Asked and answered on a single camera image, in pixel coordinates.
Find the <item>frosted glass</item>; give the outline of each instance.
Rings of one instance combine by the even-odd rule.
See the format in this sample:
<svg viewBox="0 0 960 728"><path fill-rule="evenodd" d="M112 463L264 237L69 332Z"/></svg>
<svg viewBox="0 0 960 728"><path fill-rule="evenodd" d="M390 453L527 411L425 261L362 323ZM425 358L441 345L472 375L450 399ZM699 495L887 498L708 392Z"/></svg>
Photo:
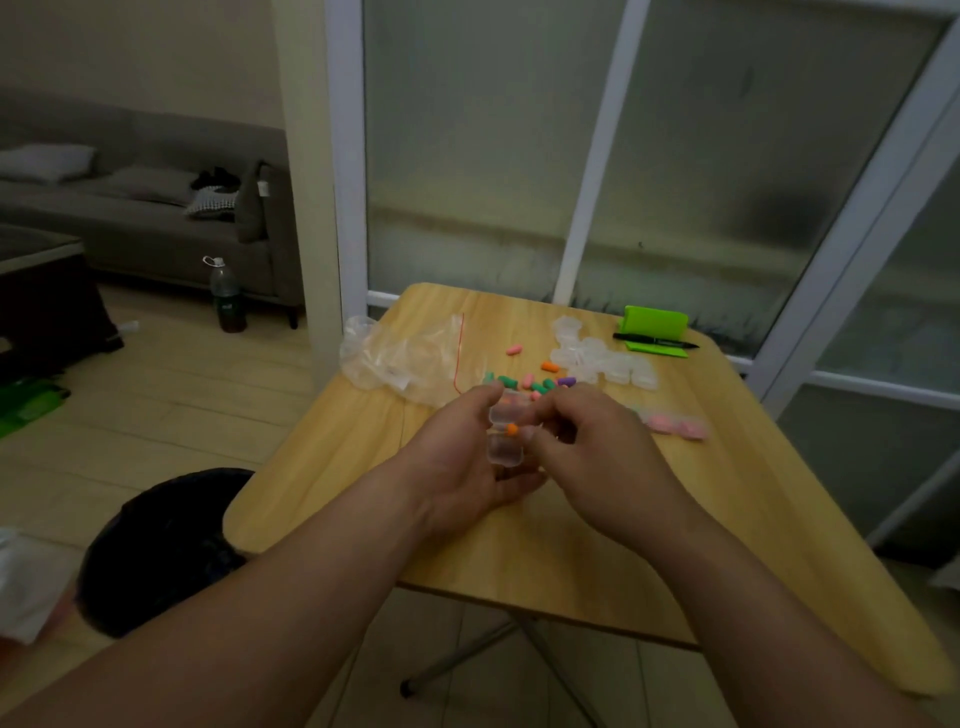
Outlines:
<svg viewBox="0 0 960 728"><path fill-rule="evenodd" d="M574 305L679 309L756 353L942 30L835 4L654 0Z"/></svg>
<svg viewBox="0 0 960 728"><path fill-rule="evenodd" d="M864 535L960 446L960 412L810 385L777 424Z"/></svg>
<svg viewBox="0 0 960 728"><path fill-rule="evenodd" d="M622 12L364 3L372 289L552 293Z"/></svg>
<svg viewBox="0 0 960 728"><path fill-rule="evenodd" d="M956 393L958 362L960 162L954 162L817 368Z"/></svg>
<svg viewBox="0 0 960 728"><path fill-rule="evenodd" d="M904 561L941 567L960 551L960 475L945 484L884 544Z"/></svg>

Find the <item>table leg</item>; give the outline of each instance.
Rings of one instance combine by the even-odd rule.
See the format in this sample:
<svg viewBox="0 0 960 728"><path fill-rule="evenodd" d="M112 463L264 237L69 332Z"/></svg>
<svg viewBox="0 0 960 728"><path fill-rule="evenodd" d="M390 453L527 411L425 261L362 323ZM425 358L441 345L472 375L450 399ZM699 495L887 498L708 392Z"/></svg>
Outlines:
<svg viewBox="0 0 960 728"><path fill-rule="evenodd" d="M403 697L410 697L434 678L450 672L462 662L466 662L488 647L492 647L501 640L510 637L518 628L520 628L520 624L516 620L506 621L464 646L458 647L452 654L444 657L438 663L434 663L419 675L415 675L400 683L400 694L403 695Z"/></svg>
<svg viewBox="0 0 960 728"><path fill-rule="evenodd" d="M600 719L600 716L593 710L593 706L589 704L589 701L577 690L576 686L573 684L573 681L570 677L564 672L564 669L561 667L554 657L553 653L550 651L550 647L547 645L546 640L543 638L543 635L537 631L537 627L534 626L533 620L529 617L525 617L516 612L511 612L510 616L514 619L516 625L523 631L523 635L530 641L530 644L534 646L534 649L538 651L540 656L543 658L543 661L546 663L546 666L550 668L550 671L553 672L554 677L557 678L559 682L566 691L566 694L570 696L570 699L573 700L577 708L580 709L580 712L583 714L584 718L587 719L593 728L604 728L604 722Z"/></svg>

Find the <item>forearm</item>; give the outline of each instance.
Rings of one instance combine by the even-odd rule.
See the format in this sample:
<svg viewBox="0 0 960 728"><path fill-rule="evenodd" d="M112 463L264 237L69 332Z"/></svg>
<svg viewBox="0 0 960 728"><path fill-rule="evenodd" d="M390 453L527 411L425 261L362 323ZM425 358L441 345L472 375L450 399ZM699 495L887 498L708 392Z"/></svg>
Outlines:
<svg viewBox="0 0 960 728"><path fill-rule="evenodd" d="M741 726L935 725L706 513L651 561Z"/></svg>
<svg viewBox="0 0 960 728"><path fill-rule="evenodd" d="M302 725L421 538L395 458L25 703L14 725Z"/></svg>

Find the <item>gray sofa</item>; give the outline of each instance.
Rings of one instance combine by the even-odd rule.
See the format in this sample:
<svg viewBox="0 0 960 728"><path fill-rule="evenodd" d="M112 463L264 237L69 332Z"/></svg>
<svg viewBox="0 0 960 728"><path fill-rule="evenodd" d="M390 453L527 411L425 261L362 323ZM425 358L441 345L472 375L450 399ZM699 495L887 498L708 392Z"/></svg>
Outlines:
<svg viewBox="0 0 960 728"><path fill-rule="evenodd" d="M219 256L247 295L290 309L303 304L283 130L0 88L0 149L28 142L96 147L96 177L133 164L197 173L221 166L238 176L247 172L245 184L266 183L260 189L269 196L253 195L263 207L265 233L250 242L240 242L232 222L192 220L183 207L102 196L91 180L0 180L0 223L79 235L96 269L194 287L209 280L203 257Z"/></svg>

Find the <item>pink earplug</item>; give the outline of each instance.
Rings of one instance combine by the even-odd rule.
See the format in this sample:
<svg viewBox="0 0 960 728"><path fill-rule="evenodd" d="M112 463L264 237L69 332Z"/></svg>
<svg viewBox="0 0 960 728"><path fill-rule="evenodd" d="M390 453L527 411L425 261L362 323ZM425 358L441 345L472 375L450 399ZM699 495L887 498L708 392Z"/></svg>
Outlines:
<svg viewBox="0 0 960 728"><path fill-rule="evenodd" d="M707 428L695 420L684 420L677 427L677 434L686 440L706 440Z"/></svg>
<svg viewBox="0 0 960 728"><path fill-rule="evenodd" d="M651 415L647 418L647 426L661 435L669 435L674 429L673 420L667 415Z"/></svg>

